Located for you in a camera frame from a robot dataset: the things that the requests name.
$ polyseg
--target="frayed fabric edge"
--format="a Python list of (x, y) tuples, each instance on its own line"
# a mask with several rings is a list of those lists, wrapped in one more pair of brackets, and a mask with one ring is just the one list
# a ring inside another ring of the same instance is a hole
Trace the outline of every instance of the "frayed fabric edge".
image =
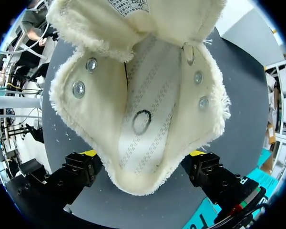
[(56, 73), (55, 78), (51, 83), (50, 88), (50, 102), (53, 109), (59, 114), (63, 120), (63, 122), (73, 129), (78, 136), (81, 136), (85, 142), (87, 142), (91, 147), (93, 146), (100, 157), (105, 170), (107, 171), (111, 181), (122, 191), (129, 193), (135, 196), (145, 196), (149, 194), (153, 194), (161, 185), (163, 185), (166, 180), (172, 175), (172, 173), (177, 169), (180, 165), (181, 161), (194, 149), (200, 148), (202, 146), (208, 145), (208, 142), (211, 142), (218, 137), (220, 137), (225, 130), (225, 120), (228, 119), (231, 115), (229, 112), (229, 106), (231, 104), (229, 97), (226, 94), (225, 86), (223, 85), (223, 77), (222, 73), (219, 70), (216, 61), (212, 58), (210, 52), (206, 49), (204, 45), (200, 45), (199, 50), (202, 52), (208, 64), (211, 67), (211, 72), (214, 80), (213, 92), (211, 95), (211, 100), (213, 101), (214, 108), (217, 111), (215, 125), (213, 127), (213, 131), (209, 132), (204, 138), (200, 138), (195, 142), (190, 143), (186, 148), (184, 148), (177, 157), (172, 160), (167, 166), (166, 170), (160, 174), (158, 178), (158, 182), (156, 182), (152, 187), (148, 188), (148, 190), (142, 190), (137, 193), (129, 193), (127, 190), (123, 189), (119, 186), (115, 179), (115, 171), (111, 166), (110, 159), (103, 153), (102, 149), (96, 145), (96, 142), (89, 136), (89, 134), (83, 130), (81, 126), (79, 126), (75, 120), (69, 115), (69, 113), (64, 108), (64, 95), (63, 90), (61, 89), (65, 83), (65, 78), (69, 73), (70, 65), (75, 63), (79, 58), (82, 57), (84, 49), (77, 48), (76, 52), (72, 57), (68, 59), (68, 61), (61, 65), (59, 70)]
[(46, 16), (47, 21), (50, 22), (54, 28), (59, 30), (58, 35), (60, 38), (87, 48), (91, 52), (96, 52), (103, 57), (116, 59), (119, 62), (129, 62), (134, 57), (132, 49), (130, 51), (110, 49), (108, 42), (95, 37), (88, 37), (83, 31), (75, 30), (72, 26), (74, 22), (70, 21), (67, 15), (62, 12), (68, 7), (70, 1), (71, 0), (54, 1)]

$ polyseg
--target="black circle marking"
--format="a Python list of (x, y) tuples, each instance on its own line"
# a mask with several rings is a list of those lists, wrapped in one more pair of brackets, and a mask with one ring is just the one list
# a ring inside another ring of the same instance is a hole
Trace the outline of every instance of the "black circle marking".
[[(147, 121), (147, 123), (146, 123), (145, 128), (144, 128), (141, 132), (137, 132), (137, 130), (136, 130), (135, 127), (134, 127), (134, 122), (135, 122), (135, 120), (137, 119), (137, 117), (138, 117), (140, 114), (142, 114), (142, 113), (145, 113), (145, 114), (148, 115), (148, 121)], [(150, 125), (151, 122), (152, 122), (152, 113), (150, 113), (150, 111), (148, 111), (148, 110), (141, 110), (141, 111), (137, 112), (137, 113), (135, 114), (135, 116), (133, 117), (133, 122), (132, 122), (133, 131), (134, 131), (137, 135), (142, 135), (142, 134), (144, 134), (144, 133), (146, 132), (146, 130), (147, 130), (147, 128), (149, 127), (149, 125)]]

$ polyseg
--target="metal rod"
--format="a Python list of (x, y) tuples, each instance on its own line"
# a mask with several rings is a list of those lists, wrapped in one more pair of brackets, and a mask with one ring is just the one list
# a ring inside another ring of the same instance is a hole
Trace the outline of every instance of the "metal rod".
[(10, 94), (37, 94), (38, 93), (38, 92), (32, 92), (32, 93), (31, 92), (17, 92), (17, 91), (5, 90), (5, 89), (0, 89), (0, 92), (10, 93)]
[(0, 109), (4, 108), (40, 108), (37, 98), (22, 98), (15, 96), (0, 96)]
[(0, 118), (42, 118), (39, 116), (0, 114)]

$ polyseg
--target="screw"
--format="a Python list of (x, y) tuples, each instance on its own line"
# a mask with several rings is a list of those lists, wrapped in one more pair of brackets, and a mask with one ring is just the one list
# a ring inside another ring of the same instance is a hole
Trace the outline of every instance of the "screw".
[(31, 184), (30, 184), (30, 183), (28, 183), (28, 184), (26, 184), (26, 185), (24, 186), (25, 189), (29, 189), (30, 187), (31, 187)]

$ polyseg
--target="white cable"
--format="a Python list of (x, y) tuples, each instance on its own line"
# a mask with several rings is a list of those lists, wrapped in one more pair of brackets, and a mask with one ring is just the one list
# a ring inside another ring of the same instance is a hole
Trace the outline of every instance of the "white cable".
[[(42, 0), (42, 1), (44, 2), (44, 5), (46, 6), (47, 10), (49, 11), (49, 8), (50, 8), (50, 7), (49, 7), (49, 4), (47, 3), (47, 0)], [(31, 49), (31, 48), (34, 47), (36, 44), (38, 44), (41, 39), (43, 39), (43, 36), (46, 34), (46, 32), (47, 32), (47, 30), (48, 30), (48, 28), (49, 28), (49, 25), (50, 25), (50, 24), (47, 22), (47, 27), (46, 27), (46, 29), (44, 30), (42, 36), (41, 36), (34, 44), (32, 44), (30, 47), (28, 47), (28, 48), (26, 48), (26, 49), (23, 49), (23, 50), (11, 51), (11, 52), (0, 50), (0, 53), (2, 53), (2, 54), (19, 54), (19, 53), (23, 53), (23, 52), (25, 52), (25, 51)]]

